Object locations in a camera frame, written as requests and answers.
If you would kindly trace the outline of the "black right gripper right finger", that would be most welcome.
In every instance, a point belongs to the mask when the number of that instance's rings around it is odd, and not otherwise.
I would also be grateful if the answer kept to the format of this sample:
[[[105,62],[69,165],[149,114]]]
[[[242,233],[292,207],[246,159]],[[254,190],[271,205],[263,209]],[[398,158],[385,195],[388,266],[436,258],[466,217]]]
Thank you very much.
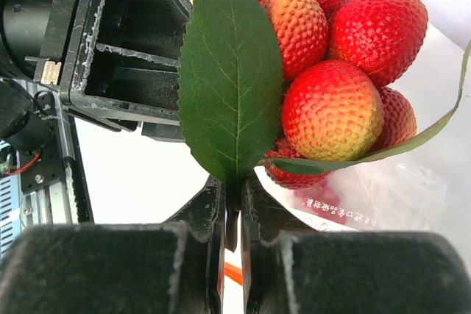
[[[441,235],[320,232],[241,186],[246,313],[468,313],[470,278]]]

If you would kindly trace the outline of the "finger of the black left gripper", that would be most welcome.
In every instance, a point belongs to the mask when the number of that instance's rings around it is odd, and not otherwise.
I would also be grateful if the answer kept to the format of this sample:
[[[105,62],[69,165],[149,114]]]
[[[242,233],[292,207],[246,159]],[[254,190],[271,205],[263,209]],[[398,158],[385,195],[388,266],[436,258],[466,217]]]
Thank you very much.
[[[75,118],[91,123],[112,132],[135,132],[141,129],[141,135],[160,142],[185,142],[183,130],[177,121],[158,119],[157,121],[129,121],[114,118],[97,118],[73,107],[64,110]]]

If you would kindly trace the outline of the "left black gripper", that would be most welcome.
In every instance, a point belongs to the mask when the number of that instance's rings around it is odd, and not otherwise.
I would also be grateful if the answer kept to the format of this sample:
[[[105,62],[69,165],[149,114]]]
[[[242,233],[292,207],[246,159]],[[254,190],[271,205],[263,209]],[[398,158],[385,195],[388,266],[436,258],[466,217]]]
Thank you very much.
[[[34,81],[100,126],[176,126],[189,0],[52,0]]]

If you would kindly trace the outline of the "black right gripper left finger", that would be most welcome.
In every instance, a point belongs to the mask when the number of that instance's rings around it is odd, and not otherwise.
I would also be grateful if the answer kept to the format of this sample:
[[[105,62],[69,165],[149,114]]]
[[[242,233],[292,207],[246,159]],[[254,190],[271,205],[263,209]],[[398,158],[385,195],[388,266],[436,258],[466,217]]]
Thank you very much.
[[[160,224],[34,226],[1,262],[3,313],[220,313],[225,187]]]

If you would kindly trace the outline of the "red fake strawberries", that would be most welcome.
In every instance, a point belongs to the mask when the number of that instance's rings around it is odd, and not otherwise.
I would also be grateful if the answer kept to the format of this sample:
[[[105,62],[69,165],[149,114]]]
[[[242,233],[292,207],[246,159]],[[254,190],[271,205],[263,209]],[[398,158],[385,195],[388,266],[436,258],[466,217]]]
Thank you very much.
[[[222,182],[262,165],[289,189],[413,150],[453,116],[418,131],[392,89],[427,31],[421,0],[195,0],[178,68],[185,142]]]

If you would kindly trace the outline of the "clear zip top bag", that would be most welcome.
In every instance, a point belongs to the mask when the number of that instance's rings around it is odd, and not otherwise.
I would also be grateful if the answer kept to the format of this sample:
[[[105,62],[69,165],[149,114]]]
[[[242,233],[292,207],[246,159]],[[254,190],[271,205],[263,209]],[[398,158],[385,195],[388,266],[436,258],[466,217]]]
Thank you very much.
[[[426,230],[470,261],[470,85],[460,83],[470,40],[470,0],[421,0],[424,44],[394,88],[413,106],[418,130],[453,111],[432,140],[405,154],[332,174],[343,223],[353,229]]]

